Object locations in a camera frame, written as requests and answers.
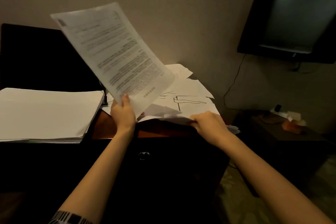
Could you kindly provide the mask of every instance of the wall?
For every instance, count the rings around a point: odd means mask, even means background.
[[[86,9],[118,1],[153,52],[165,64],[181,63],[214,94],[227,120],[222,96],[233,82],[243,57],[237,44],[253,0],[0,0],[0,23],[57,28],[49,14]],[[335,65],[293,64],[247,55],[236,84],[227,95],[229,107],[285,109],[303,114],[309,126],[329,132],[336,124]]]

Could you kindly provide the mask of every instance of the television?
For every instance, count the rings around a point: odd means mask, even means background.
[[[334,63],[336,0],[254,0],[237,51]]]

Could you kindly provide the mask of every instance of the electric cord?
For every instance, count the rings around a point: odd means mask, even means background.
[[[229,87],[229,89],[227,90],[227,92],[226,92],[226,93],[224,94],[224,96],[223,96],[224,106],[225,106],[226,109],[229,109],[229,110],[240,110],[240,109],[236,109],[236,108],[229,108],[229,107],[227,107],[227,106],[226,106],[226,103],[225,103],[225,96],[229,93],[230,89],[232,88],[232,86],[233,86],[234,83],[236,82],[236,78],[237,78],[237,76],[238,76],[238,74],[239,74],[240,67],[241,67],[241,65],[242,65],[242,63],[243,63],[245,57],[246,57],[246,54],[244,54],[243,58],[241,59],[241,62],[240,62],[240,65],[239,65],[239,67],[238,67],[237,74],[236,74],[236,76],[235,76],[235,78],[234,78],[234,80],[233,80],[233,83],[231,84],[231,86]]]

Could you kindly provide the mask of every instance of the printed document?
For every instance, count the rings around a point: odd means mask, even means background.
[[[52,14],[82,59],[121,103],[128,94],[138,117],[174,81],[118,3]]]

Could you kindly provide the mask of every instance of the black tv frame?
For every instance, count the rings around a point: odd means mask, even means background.
[[[336,17],[317,40],[309,54],[289,52],[259,46],[273,0],[254,0],[237,48],[239,53],[253,54],[293,62],[332,64],[336,61]]]

